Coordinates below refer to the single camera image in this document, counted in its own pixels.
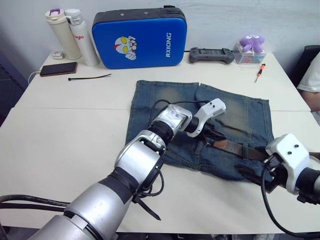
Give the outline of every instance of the denim jeans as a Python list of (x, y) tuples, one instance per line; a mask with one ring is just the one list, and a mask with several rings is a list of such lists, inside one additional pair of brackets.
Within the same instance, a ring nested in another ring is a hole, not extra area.
[[(226, 105), (226, 112), (209, 119), (216, 130), (223, 133), (227, 140), (242, 144), (244, 148), (266, 146), (274, 137), (272, 133), (269, 101), (234, 94), (209, 85), (179, 82), (160, 82), (140, 80), (136, 83), (131, 103), (126, 143), (141, 130), (148, 128), (151, 108), (155, 101), (165, 99), (176, 101), (200, 101), (219, 98)], [(153, 111), (154, 118), (167, 104), (160, 102)], [(203, 103), (180, 103), (179, 106), (195, 114)], [(201, 140), (178, 132), (167, 146), (163, 156), (167, 164), (199, 170), (215, 176), (242, 180), (243, 176), (234, 168), (242, 165), (260, 175), (263, 164), (257, 160), (243, 159), (222, 150), (205, 147)]]

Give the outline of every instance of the smartphone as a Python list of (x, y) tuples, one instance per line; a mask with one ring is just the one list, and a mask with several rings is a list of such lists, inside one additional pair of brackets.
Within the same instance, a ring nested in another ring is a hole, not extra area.
[(77, 70), (77, 62), (68, 62), (53, 65), (44, 65), (40, 72), (41, 77), (55, 76), (62, 74), (74, 74)]

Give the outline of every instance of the white water bottle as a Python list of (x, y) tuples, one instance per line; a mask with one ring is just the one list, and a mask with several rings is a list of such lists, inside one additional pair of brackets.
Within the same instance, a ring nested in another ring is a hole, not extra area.
[(61, 8), (51, 9), (45, 13), (45, 20), (51, 26), (66, 55), (72, 60), (80, 58), (81, 52), (70, 30), (65, 12)]
[(91, 41), (89, 31), (79, 9), (67, 9), (64, 11), (70, 24), (71, 31), (75, 37), (85, 64), (95, 66), (99, 63), (97, 53)]

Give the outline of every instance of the white table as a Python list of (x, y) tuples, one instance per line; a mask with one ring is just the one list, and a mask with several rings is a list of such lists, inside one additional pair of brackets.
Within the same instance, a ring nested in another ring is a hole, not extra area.
[[(200, 82), (255, 98), (269, 99), (275, 137), (294, 133), (311, 152), (320, 152), (320, 128), (272, 53), (254, 83), (259, 66), (188, 63), (174, 67), (110, 70), (78, 65), (77, 73), (36, 76), (0, 128), (0, 195), (28, 194), (72, 201), (108, 175), (125, 143), (129, 109), (137, 80)], [(53, 60), (47, 64), (71, 62)], [(111, 77), (68, 81), (68, 77)], [(316, 168), (319, 163), (313, 162)], [(165, 188), (145, 202), (153, 219), (131, 204), (119, 231), (157, 233), (280, 233), (263, 205), (260, 188), (248, 182), (174, 166), (163, 166)], [(268, 196), (277, 220), (296, 232), (320, 229), (320, 209), (302, 204), (278, 187)], [(2, 209), (7, 226), (42, 227), (54, 213)]]
[[(75, 74), (36, 77), (16, 107), (67, 109), (130, 109), (138, 80), (203, 83), (231, 93), (269, 99), (272, 111), (310, 111), (272, 53), (264, 59), (265, 69), (255, 83), (259, 65), (223, 64), (218, 61), (188, 63), (186, 53), (177, 66), (135, 69), (106, 69), (83, 64), (80, 59)], [(51, 55), (44, 65), (72, 62), (54, 60)], [(68, 81), (71, 77), (106, 78)]]
[[(128, 118), (128, 110), (13, 108), (0, 128), (0, 182), (5, 183), (0, 194), (72, 201), (113, 170), (125, 143)], [(320, 151), (320, 128), (311, 113), (273, 111), (271, 118), (275, 136), (291, 132), (310, 151)], [(320, 169), (319, 163), (313, 163)], [(162, 169), (163, 193), (145, 199), (162, 221), (131, 204), (119, 231), (281, 232), (268, 217), (260, 188), (253, 183), (226, 181), (169, 165)], [(275, 217), (286, 228), (297, 232), (320, 229), (319, 207), (298, 202), (280, 187), (268, 199)], [(0, 221), (8, 226), (40, 228), (54, 214), (2, 209)]]

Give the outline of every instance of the black chair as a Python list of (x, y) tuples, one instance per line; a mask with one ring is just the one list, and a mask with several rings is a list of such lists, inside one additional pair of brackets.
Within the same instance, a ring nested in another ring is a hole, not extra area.
[(289, 78), (295, 87), (298, 87), (301, 79), (308, 70), (311, 61), (320, 52), (320, 45), (309, 45), (304, 47), (304, 52), (302, 53), (298, 63), (292, 70)]

